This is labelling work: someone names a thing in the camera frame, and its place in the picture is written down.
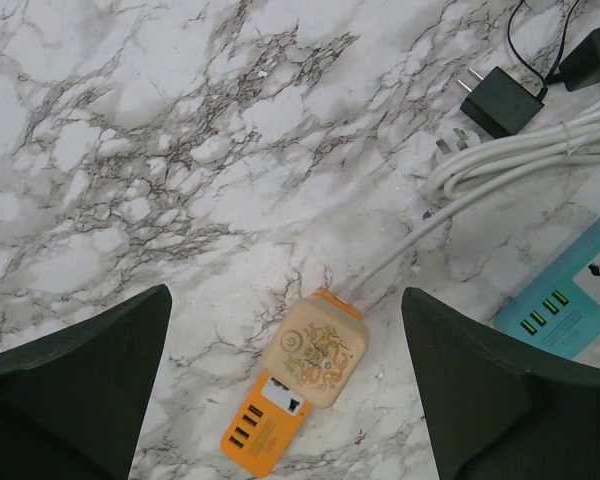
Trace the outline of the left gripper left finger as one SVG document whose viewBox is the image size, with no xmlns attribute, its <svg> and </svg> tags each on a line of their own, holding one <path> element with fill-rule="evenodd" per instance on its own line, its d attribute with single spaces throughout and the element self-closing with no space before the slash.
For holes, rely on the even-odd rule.
<svg viewBox="0 0 600 480">
<path fill-rule="evenodd" d="M 151 287 L 0 353 L 0 479 L 126 479 L 172 297 Z"/>
</svg>

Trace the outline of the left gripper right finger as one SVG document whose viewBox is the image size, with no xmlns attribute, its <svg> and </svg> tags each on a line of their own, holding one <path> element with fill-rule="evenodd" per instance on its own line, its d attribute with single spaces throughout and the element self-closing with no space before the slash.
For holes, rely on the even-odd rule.
<svg viewBox="0 0 600 480">
<path fill-rule="evenodd" d="M 600 369 L 485 326 L 418 288 L 406 341 L 442 479 L 600 479 Z"/>
</svg>

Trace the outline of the teal power strip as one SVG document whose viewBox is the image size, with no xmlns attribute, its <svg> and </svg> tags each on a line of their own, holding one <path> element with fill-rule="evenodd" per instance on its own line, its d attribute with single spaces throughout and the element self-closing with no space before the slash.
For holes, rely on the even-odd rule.
<svg viewBox="0 0 600 480">
<path fill-rule="evenodd" d="M 600 218 L 513 298 L 494 328 L 540 350 L 576 357 L 600 335 Z"/>
</svg>

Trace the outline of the orange power strip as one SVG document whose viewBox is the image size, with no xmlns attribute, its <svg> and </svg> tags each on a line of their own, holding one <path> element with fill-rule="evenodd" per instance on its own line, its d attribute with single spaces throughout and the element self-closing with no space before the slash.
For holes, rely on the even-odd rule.
<svg viewBox="0 0 600 480">
<path fill-rule="evenodd" d="M 314 407 L 263 369 L 223 435 L 221 451 L 251 475 L 265 477 Z"/>
</svg>

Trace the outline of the beige cube socket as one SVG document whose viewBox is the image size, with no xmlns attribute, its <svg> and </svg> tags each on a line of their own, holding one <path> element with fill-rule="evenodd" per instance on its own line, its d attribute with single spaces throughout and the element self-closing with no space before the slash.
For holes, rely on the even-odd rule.
<svg viewBox="0 0 600 480">
<path fill-rule="evenodd" d="M 296 301 L 261 357 L 271 377 L 311 405 L 336 402 L 367 353 L 361 312 L 325 289 Z"/>
</svg>

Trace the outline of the black power adapter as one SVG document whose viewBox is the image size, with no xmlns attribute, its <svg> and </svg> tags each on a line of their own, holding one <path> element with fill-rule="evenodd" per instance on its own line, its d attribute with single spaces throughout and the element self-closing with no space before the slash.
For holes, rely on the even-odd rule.
<svg viewBox="0 0 600 480">
<path fill-rule="evenodd" d="M 548 88 L 532 94 L 500 67 L 482 77 L 468 70 L 473 83 L 462 79 L 457 84 L 467 92 L 460 111 L 493 139 L 517 135 L 544 108 Z"/>
</svg>

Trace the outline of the black plug adapter with cable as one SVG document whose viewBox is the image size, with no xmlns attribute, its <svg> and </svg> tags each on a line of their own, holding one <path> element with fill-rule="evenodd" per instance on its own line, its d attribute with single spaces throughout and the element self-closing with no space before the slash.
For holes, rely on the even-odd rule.
<svg viewBox="0 0 600 480">
<path fill-rule="evenodd" d="M 544 99 L 549 87 L 558 83 L 562 83 L 569 92 L 600 83 L 600 27 L 592 30 L 564 57 L 569 22 L 580 1 L 574 1 L 567 12 L 558 53 L 546 74 L 540 73 L 529 64 L 519 54 L 512 41 L 511 27 L 513 20 L 523 4 L 524 1 L 519 1 L 509 16 L 506 27 L 506 39 L 511 53 L 518 62 L 540 80 L 541 88 L 536 98 L 538 100 Z"/>
</svg>

